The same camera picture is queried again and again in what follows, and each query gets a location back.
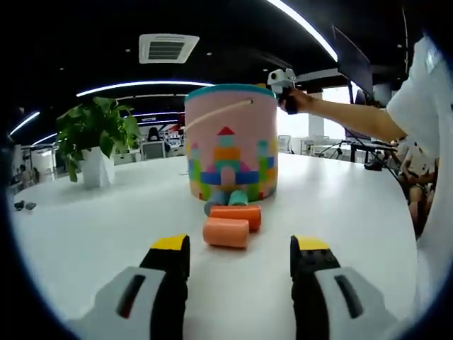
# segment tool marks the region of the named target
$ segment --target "pink bucket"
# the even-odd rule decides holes
[[[185,99],[190,191],[208,200],[217,190],[243,190],[262,200],[277,186],[277,101],[272,91],[222,84]]]

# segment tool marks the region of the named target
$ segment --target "potted plant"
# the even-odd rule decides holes
[[[115,149],[125,152],[137,142],[139,128],[132,109],[115,99],[94,97],[57,119],[57,145],[69,178],[77,182],[78,165],[87,188],[108,186],[115,176]]]

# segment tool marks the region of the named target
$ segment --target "teal bucket rim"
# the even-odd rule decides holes
[[[214,86],[206,86],[202,87],[201,89],[195,90],[190,92],[184,100],[184,103],[187,103],[190,99],[193,99],[198,96],[202,96],[205,94],[210,94],[213,92],[218,91],[248,91],[248,92],[255,92],[258,94],[264,94],[266,96],[272,96],[274,99],[277,97],[275,93],[271,90],[264,89],[263,87],[249,85],[249,84],[219,84]]]

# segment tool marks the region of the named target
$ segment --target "green leaves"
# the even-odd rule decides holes
[[[63,155],[71,181],[77,181],[77,163],[83,160],[82,150],[100,147],[110,157],[113,148],[126,152],[139,136],[132,109],[118,105],[115,99],[94,97],[91,102],[68,110],[57,119],[58,152]],[[128,112],[126,118],[121,112]]]

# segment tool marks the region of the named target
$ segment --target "ceiling light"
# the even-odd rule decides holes
[[[30,121],[32,121],[33,119],[35,119],[36,117],[38,117],[40,114],[40,111],[36,111],[34,113],[32,113],[31,115],[29,115],[26,119],[22,120],[22,122],[17,125],[13,131],[11,131],[9,133],[10,136],[13,135],[13,133],[17,132],[19,129],[21,129],[24,125],[28,124]]]
[[[150,120],[149,122],[138,123],[138,125],[143,124],[156,124],[156,123],[177,123],[178,120]]]
[[[214,86],[214,84],[209,83],[200,83],[197,81],[175,81],[175,80],[151,80],[151,81],[132,81],[130,83],[121,83],[114,85],[107,85],[98,87],[96,89],[91,89],[88,91],[83,91],[78,93],[76,96],[82,97],[87,94],[94,94],[96,92],[118,89],[120,87],[129,87],[129,86],[141,86],[141,85],[190,85],[190,86]]]
[[[57,134],[56,133],[52,133],[51,135],[47,136],[47,137],[44,137],[42,138],[41,140],[37,140],[36,142],[34,142],[33,144],[31,144],[32,147],[34,147],[36,144],[40,144],[41,142],[44,142],[45,140],[48,140],[52,137],[55,137]]]
[[[305,30],[322,46],[322,48],[332,57],[336,62],[338,61],[338,56],[335,50],[330,46],[327,40],[313,27],[307,20],[302,18],[294,9],[289,7],[287,4],[280,0],[266,0],[270,4],[277,7],[279,10],[290,16],[295,20],[300,26],[305,28]]]
[[[182,111],[182,112],[139,113],[139,114],[136,114],[136,115],[132,115],[132,117],[143,117],[145,115],[171,115],[171,114],[180,114],[180,113],[185,113],[185,112]]]

